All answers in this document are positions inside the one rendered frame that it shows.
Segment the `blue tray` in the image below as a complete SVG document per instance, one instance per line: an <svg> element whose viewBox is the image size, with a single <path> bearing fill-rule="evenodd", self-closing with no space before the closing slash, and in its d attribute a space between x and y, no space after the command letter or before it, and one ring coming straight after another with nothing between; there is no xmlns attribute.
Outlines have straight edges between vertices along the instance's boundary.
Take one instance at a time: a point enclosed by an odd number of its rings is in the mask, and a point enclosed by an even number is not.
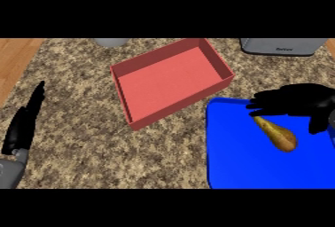
<svg viewBox="0 0 335 227"><path fill-rule="evenodd" d="M212 98L205 110L206 179L214 189L335 189L335 129L308 133L307 117L268 116L289 129L296 148L273 145L252 118L248 101Z"/></svg>

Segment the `yellow-brown pear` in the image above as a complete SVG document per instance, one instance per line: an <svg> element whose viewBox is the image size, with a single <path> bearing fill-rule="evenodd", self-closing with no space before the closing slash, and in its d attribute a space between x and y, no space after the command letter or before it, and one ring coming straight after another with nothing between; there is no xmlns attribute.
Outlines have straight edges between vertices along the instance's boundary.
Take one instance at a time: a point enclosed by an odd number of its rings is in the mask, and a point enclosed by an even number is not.
<svg viewBox="0 0 335 227"><path fill-rule="evenodd" d="M282 152L289 153L296 148L296 137L293 132L259 116L254 118L254 122L259 126L259 129L267 135L274 147Z"/></svg>

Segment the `pale grey round container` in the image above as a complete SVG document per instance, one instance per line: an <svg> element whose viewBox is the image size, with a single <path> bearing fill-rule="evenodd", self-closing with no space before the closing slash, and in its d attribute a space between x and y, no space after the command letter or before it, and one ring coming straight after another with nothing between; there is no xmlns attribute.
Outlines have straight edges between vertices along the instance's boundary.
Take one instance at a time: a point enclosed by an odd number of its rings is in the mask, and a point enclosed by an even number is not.
<svg viewBox="0 0 335 227"><path fill-rule="evenodd" d="M103 47L118 47L128 42L128 38L96 38L94 41Z"/></svg>

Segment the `red cardboard box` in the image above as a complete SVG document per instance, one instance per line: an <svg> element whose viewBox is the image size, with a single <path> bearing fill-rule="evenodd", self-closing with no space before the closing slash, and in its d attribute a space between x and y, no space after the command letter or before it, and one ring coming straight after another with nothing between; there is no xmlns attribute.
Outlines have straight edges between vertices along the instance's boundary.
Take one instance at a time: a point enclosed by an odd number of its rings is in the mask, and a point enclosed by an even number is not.
<svg viewBox="0 0 335 227"><path fill-rule="evenodd" d="M186 38L109 67L134 130L224 89L234 77L203 38Z"/></svg>

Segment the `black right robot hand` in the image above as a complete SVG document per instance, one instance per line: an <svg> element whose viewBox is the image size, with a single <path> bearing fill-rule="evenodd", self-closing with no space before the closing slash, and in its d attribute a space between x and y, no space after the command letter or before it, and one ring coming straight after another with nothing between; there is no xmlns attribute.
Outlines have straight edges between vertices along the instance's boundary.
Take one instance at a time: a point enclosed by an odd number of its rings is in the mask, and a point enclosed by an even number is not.
<svg viewBox="0 0 335 227"><path fill-rule="evenodd" d="M335 89L314 83L283 85L277 90L255 93L246 109L251 109L251 116L288 114L308 117L308 133L316 135L329 127Z"/></svg>

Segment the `grey appliance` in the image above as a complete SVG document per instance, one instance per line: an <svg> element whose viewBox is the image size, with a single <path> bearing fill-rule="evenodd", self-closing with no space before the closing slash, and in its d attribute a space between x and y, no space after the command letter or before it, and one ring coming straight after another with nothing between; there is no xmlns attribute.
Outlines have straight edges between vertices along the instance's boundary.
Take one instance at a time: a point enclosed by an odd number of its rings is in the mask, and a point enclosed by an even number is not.
<svg viewBox="0 0 335 227"><path fill-rule="evenodd" d="M311 56L326 38L240 38L240 50L248 54Z"/></svg>

